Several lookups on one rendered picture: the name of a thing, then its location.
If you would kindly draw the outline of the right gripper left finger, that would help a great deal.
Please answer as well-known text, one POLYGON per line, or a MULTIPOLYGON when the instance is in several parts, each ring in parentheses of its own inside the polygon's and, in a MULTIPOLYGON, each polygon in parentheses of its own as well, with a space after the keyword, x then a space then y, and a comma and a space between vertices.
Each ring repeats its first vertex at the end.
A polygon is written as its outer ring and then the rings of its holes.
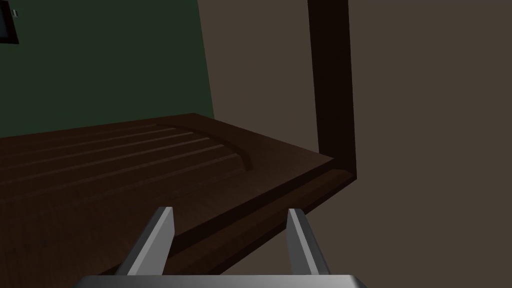
POLYGON ((162 275, 175 235, 173 208, 159 207, 145 226, 116 276, 162 275))

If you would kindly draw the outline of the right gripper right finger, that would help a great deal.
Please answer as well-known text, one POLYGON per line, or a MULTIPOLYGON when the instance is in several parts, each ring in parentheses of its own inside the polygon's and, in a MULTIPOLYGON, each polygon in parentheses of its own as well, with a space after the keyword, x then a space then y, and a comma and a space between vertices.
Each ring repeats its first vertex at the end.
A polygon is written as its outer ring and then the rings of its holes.
POLYGON ((331 272, 303 210, 287 210, 286 244, 294 275, 329 275, 331 272))

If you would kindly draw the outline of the black picture frame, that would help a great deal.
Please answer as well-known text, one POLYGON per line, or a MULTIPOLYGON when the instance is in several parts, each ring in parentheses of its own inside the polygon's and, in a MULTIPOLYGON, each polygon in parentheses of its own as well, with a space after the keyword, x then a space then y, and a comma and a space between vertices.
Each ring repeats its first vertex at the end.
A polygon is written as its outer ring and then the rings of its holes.
POLYGON ((14 24, 12 10, 0 6, 0 44, 18 45, 19 39, 14 24))

